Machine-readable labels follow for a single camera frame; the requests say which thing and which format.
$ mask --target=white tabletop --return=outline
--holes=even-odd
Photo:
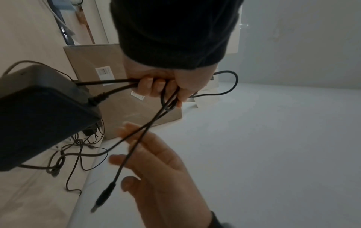
[[[185,106],[182,120],[152,130],[179,153],[222,222],[361,225],[361,91],[239,85],[210,107]],[[112,151],[125,152],[125,145]],[[116,170],[104,164],[90,173],[69,228],[143,226],[133,199],[119,187],[89,212]]]

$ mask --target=black sleeve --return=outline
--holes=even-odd
[[[195,69],[225,55],[243,0],[112,0],[124,53],[154,67]]]
[[[213,212],[212,212],[212,221],[208,228],[223,228],[223,226],[218,221],[217,217],[215,216],[215,214]]]

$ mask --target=power adapter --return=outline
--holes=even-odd
[[[32,65],[0,78],[0,171],[10,170],[102,116],[89,92],[54,69]]]

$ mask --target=brown cardboard box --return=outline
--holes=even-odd
[[[125,79],[122,51],[118,44],[80,45],[64,47],[71,65],[80,81]],[[87,86],[90,93],[100,93],[127,85],[126,83]],[[131,95],[131,90],[111,95],[99,107],[105,123],[105,139],[117,137],[118,129],[124,121],[144,125],[161,109],[160,98],[145,97],[143,100]],[[181,109],[174,109],[155,125],[164,124],[182,117]]]

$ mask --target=barcode label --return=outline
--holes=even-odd
[[[102,81],[104,81],[104,80],[114,80],[115,79],[110,66],[95,68],[95,71],[97,71],[99,79],[102,80]],[[114,84],[114,83],[106,83],[106,84],[103,84],[103,85],[106,86],[106,85],[111,85],[111,84]]]
[[[138,99],[141,100],[141,101],[144,100],[144,97],[145,97],[145,96],[141,96],[141,95],[137,94],[137,93],[134,92],[134,91],[132,91],[132,92],[130,93],[130,95],[138,98]]]

